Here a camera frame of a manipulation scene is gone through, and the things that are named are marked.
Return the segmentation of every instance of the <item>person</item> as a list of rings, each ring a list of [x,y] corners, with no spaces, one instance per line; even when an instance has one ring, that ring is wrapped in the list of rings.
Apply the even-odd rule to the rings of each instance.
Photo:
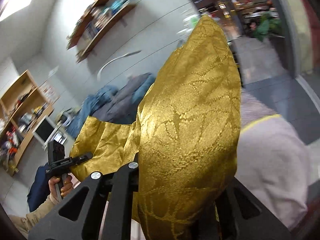
[[[61,196],[67,196],[73,190],[73,183],[71,182],[72,177],[67,176],[66,180],[63,182],[63,187],[61,188]],[[49,180],[50,195],[44,203],[42,203],[35,211],[26,215],[26,217],[17,217],[9,215],[12,223],[15,227],[23,234],[25,238],[28,238],[28,233],[33,228],[41,218],[48,214],[52,208],[59,203],[58,196],[55,188],[55,184],[60,181],[60,178],[52,177]]]
[[[273,5],[272,0],[267,0],[267,4],[268,4],[268,7],[269,7],[269,10],[270,10],[271,8],[275,8],[275,6]]]

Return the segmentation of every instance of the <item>gold patterned cushion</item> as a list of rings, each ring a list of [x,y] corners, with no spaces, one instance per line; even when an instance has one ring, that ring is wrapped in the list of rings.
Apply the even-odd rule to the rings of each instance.
[[[146,239],[191,239],[190,225],[236,172],[239,108],[232,53],[221,28],[204,16],[159,71],[136,122],[87,119],[70,155],[91,150],[94,157],[72,172],[79,180],[93,171],[110,173],[139,152],[133,209]]]

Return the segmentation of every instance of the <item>yellow trim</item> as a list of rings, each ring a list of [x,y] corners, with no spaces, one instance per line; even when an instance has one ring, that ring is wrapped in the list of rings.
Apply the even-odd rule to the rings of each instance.
[[[263,121],[267,121],[267,120],[269,120],[269,119],[271,119],[271,118],[276,118],[276,117],[281,117],[281,115],[280,115],[280,114],[268,115],[268,116],[262,117],[262,118],[260,118],[260,119],[258,119],[258,120],[256,120],[256,121],[253,121],[253,122],[247,124],[247,125],[241,130],[241,133],[247,131],[248,129],[252,128],[253,126],[255,126],[255,125],[258,124],[258,123],[261,123],[261,122],[263,122]]]

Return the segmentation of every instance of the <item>beige sleeve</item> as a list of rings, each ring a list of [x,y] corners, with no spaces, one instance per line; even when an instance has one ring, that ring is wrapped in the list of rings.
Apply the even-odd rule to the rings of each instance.
[[[58,204],[58,201],[50,194],[43,204],[35,211],[26,214],[26,217],[9,216],[9,218],[24,237],[28,238],[29,230],[31,230],[41,218],[48,214],[56,204]]]

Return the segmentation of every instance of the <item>wooden bookshelf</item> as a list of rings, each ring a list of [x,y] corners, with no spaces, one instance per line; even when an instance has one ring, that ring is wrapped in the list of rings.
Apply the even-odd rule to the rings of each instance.
[[[30,94],[14,110],[14,106],[18,98],[29,92]],[[24,151],[26,150],[29,142],[33,137],[33,128],[44,118],[45,115],[50,115],[53,112],[53,107],[49,103],[47,108],[43,110],[42,114],[33,122],[32,126],[25,134],[22,134],[19,131],[19,118],[22,117],[25,113],[31,114],[32,109],[35,109],[38,106],[42,106],[46,102],[49,103],[37,87],[36,82],[34,81],[28,70],[25,71],[20,77],[18,77],[18,79],[7,89],[7,91],[0,99],[0,105],[2,108],[2,110],[0,111],[0,118],[2,118],[4,121],[7,121],[4,130],[0,133],[1,145],[6,140],[6,132],[10,130],[12,126],[14,126],[17,132],[19,132],[23,137],[18,151],[13,158],[15,166],[18,165]]]
[[[105,5],[109,0],[95,0],[95,2],[92,4],[92,8],[103,6]],[[84,30],[86,26],[93,20],[93,16],[90,12],[86,13],[82,17],[82,22],[77,25],[76,31],[74,32],[73,36],[71,37],[70,45],[67,49],[71,49],[72,47],[76,46],[84,33]]]
[[[80,56],[79,62],[86,59],[90,52],[94,49],[94,47],[98,44],[98,42],[103,38],[103,36],[128,12],[130,12],[136,5],[135,4],[127,4],[123,6],[116,14],[114,14],[101,28],[101,30],[97,33],[97,35],[93,38],[93,40],[89,43],[89,45],[85,48]]]

